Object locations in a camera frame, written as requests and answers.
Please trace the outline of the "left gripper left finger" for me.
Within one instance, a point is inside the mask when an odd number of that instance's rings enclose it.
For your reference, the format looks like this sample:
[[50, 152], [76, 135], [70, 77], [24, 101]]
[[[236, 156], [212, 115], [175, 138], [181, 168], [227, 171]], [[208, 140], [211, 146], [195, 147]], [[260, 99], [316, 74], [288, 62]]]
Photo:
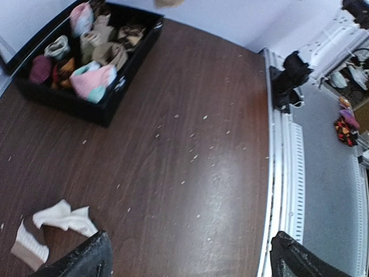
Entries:
[[53, 264], [42, 267], [31, 276], [111, 276], [112, 255], [112, 245], [107, 232], [99, 230], [73, 251]]

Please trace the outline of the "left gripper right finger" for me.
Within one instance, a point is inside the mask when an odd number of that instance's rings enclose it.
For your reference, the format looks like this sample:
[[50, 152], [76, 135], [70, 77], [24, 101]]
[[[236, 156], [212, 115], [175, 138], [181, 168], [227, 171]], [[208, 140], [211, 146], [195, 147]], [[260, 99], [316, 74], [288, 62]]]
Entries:
[[272, 238], [271, 245], [272, 277], [349, 277], [348, 274], [321, 260], [284, 231], [279, 231]]

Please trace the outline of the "tan brown ribbed sock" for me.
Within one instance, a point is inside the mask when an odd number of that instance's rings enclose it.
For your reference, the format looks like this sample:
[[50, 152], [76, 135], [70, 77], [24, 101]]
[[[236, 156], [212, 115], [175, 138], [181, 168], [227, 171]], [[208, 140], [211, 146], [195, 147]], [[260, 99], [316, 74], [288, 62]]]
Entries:
[[157, 8], [176, 8], [180, 6], [184, 0], [154, 0]]

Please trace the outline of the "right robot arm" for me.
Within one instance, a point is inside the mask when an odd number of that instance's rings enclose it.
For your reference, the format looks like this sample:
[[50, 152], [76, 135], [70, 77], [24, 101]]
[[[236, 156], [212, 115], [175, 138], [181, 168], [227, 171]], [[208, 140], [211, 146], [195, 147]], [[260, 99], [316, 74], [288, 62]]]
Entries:
[[368, 1], [341, 1], [333, 19], [319, 27], [318, 33], [304, 45], [294, 47], [287, 55], [276, 58], [270, 68], [273, 107], [289, 113], [294, 103], [304, 102], [298, 91], [306, 82], [316, 84], [345, 58], [353, 56], [354, 48], [368, 40]]

